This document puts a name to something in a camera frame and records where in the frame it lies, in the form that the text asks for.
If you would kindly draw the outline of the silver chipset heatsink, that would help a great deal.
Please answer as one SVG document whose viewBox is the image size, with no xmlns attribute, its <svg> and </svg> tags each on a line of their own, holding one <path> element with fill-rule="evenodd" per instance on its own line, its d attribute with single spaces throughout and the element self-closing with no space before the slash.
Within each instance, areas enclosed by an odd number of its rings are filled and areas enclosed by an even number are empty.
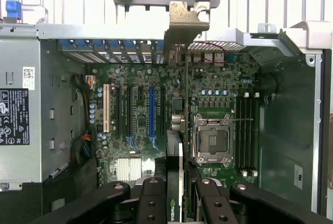
<svg viewBox="0 0 333 224">
<path fill-rule="evenodd" d="M 117 180 L 123 182 L 136 181 L 142 177 L 141 158 L 119 158 L 117 160 Z"/>
</svg>

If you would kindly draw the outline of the metal CPU socket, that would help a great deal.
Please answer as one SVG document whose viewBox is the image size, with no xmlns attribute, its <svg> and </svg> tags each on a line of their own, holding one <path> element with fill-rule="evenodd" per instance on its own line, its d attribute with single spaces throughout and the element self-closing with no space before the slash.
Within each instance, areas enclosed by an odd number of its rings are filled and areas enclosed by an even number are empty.
<svg viewBox="0 0 333 224">
<path fill-rule="evenodd" d="M 230 114 L 207 118 L 196 114 L 193 123 L 193 157 L 202 164 L 228 168 L 233 162 L 233 123 Z"/>
</svg>

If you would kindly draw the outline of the black plastic shroud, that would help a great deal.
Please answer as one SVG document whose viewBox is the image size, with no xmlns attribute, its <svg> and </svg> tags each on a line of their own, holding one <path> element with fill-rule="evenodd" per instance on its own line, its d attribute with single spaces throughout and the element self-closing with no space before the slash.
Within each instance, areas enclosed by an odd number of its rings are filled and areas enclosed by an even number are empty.
<svg viewBox="0 0 333 224">
<path fill-rule="evenodd" d="M 65 204 L 97 189 L 97 161 L 91 158 L 82 164 L 70 164 L 54 178 L 42 183 L 23 185 L 21 212 L 26 221 L 46 215 Z"/>
</svg>

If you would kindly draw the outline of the blue expansion slot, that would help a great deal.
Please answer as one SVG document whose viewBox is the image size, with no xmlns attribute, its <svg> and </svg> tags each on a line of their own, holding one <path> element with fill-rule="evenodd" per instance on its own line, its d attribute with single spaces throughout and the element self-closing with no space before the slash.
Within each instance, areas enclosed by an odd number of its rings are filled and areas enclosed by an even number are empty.
<svg viewBox="0 0 333 224">
<path fill-rule="evenodd" d="M 150 142 L 155 142 L 155 87 L 149 88 L 149 138 Z"/>
</svg>

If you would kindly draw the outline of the long black expansion slot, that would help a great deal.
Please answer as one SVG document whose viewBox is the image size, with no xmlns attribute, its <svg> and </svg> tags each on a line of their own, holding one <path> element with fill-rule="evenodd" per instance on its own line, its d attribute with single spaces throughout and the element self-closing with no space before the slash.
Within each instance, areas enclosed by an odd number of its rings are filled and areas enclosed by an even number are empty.
<svg viewBox="0 0 333 224">
<path fill-rule="evenodd" d="M 160 90 L 160 135 L 164 136 L 165 129 L 165 87 Z"/>
<path fill-rule="evenodd" d="M 121 98 L 121 89 L 116 88 L 116 131 L 117 136 L 121 135 L 121 117 L 122 117 L 122 98 Z"/>
<path fill-rule="evenodd" d="M 127 135 L 133 134 L 133 88 L 127 87 Z"/>
</svg>

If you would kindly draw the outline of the open black PC case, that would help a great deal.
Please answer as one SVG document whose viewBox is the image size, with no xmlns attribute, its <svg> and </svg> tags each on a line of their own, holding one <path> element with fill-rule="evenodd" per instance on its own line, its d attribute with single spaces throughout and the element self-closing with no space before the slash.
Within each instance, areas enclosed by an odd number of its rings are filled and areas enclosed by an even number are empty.
<svg viewBox="0 0 333 224">
<path fill-rule="evenodd" d="M 54 40 L 61 53 L 84 66 L 84 73 L 73 75 L 71 80 L 83 97 L 85 130 L 73 140 L 66 168 L 96 158 L 88 116 L 92 90 L 85 83 L 85 76 L 91 74 L 89 66 L 113 63 L 168 65 L 164 52 L 150 49 L 151 40 L 164 40 L 168 28 L 0 23 L 0 40 Z M 61 51 L 58 39 L 75 40 L 78 49 Z M 86 47 L 84 40 L 93 39 L 103 40 L 104 47 Z M 256 183 L 243 183 L 253 184 L 326 218 L 326 183 L 333 182 L 329 157 L 331 39 L 329 25 L 324 22 L 316 22 L 314 32 L 311 32 L 309 22 L 278 33 L 262 30 L 243 33 L 238 29 L 215 33 L 209 27 L 198 34 L 188 48 L 190 57 L 201 53 L 245 53 L 258 64 L 255 82 L 260 97 L 255 132 L 258 136 L 256 161 L 259 174 Z M 118 40 L 120 49 L 110 50 L 108 40 Z M 135 48 L 126 49 L 124 40 L 133 40 Z M 187 176 L 187 218 L 177 224 L 205 224 L 195 219 L 192 210 L 196 201 L 191 198 L 193 187 L 189 165 Z M 222 186 L 229 189 L 233 184 Z M 8 190 L 5 183 L 0 183 L 0 224 L 29 224 L 36 220 L 23 219 L 23 185 L 18 190 Z"/>
</svg>

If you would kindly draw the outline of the white expansion slot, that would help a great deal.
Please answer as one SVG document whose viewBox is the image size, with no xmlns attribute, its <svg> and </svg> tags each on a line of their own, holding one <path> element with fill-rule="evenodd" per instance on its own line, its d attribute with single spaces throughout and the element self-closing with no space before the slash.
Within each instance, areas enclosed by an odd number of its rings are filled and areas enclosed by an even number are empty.
<svg viewBox="0 0 333 224">
<path fill-rule="evenodd" d="M 110 131 L 110 85 L 104 84 L 103 89 L 103 130 L 104 133 L 108 133 Z"/>
</svg>

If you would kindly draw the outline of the green motherboard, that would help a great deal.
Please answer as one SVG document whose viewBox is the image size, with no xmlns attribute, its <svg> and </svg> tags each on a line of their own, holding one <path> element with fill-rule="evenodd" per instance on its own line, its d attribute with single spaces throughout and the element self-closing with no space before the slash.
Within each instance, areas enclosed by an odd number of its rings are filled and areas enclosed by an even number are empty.
<svg viewBox="0 0 333 224">
<path fill-rule="evenodd" d="M 167 155 L 167 131 L 171 126 L 171 104 L 178 106 L 180 80 L 168 65 L 109 64 L 90 65 L 96 76 L 96 88 L 89 95 L 88 116 L 95 142 L 97 184 L 103 186 L 117 180 L 119 158 L 141 158 L 142 177 L 155 173 L 155 160 Z M 224 187 L 235 182 L 256 183 L 258 180 L 259 91 L 255 82 L 258 64 L 245 53 L 201 53 L 189 58 L 189 153 L 193 158 L 193 123 L 196 114 L 207 118 L 223 118 L 230 114 L 233 123 L 233 162 L 225 168 L 219 164 L 199 164 L 204 177 L 219 180 Z M 110 131 L 103 130 L 104 84 L 110 85 Z M 127 87 L 133 88 L 133 134 L 127 135 Z M 139 102 L 138 87 L 144 88 Z M 149 138 L 149 88 L 155 87 L 155 142 Z M 160 135 L 160 90 L 165 87 L 165 129 Z M 116 88 L 121 89 L 121 135 L 116 131 Z"/>
</svg>

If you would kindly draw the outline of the white power connector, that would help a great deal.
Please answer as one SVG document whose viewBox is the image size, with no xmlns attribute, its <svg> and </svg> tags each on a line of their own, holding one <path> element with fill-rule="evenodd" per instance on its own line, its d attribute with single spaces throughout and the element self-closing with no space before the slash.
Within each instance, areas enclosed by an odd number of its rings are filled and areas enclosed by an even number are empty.
<svg viewBox="0 0 333 224">
<path fill-rule="evenodd" d="M 85 83 L 88 85 L 90 90 L 95 90 L 95 88 L 96 88 L 96 76 L 86 75 L 85 76 Z"/>
</svg>

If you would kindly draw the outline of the grey power supply unit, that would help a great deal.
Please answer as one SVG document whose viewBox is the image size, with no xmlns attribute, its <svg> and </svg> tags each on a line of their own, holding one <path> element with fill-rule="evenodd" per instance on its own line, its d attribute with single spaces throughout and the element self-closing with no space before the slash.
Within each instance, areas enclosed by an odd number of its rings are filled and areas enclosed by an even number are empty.
<svg viewBox="0 0 333 224">
<path fill-rule="evenodd" d="M 83 73 L 54 40 L 0 40 L 0 183 L 8 190 L 68 166 L 85 130 L 83 97 L 71 80 Z"/>
</svg>

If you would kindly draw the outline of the blue case latch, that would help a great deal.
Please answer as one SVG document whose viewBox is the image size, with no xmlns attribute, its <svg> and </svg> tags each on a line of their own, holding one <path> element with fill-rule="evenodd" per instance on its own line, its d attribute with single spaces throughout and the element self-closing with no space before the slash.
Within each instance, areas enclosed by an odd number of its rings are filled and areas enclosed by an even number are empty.
<svg viewBox="0 0 333 224">
<path fill-rule="evenodd" d="M 16 0 L 6 1 L 6 12 L 7 17 L 16 18 L 18 20 L 22 19 L 22 4 Z"/>
</svg>

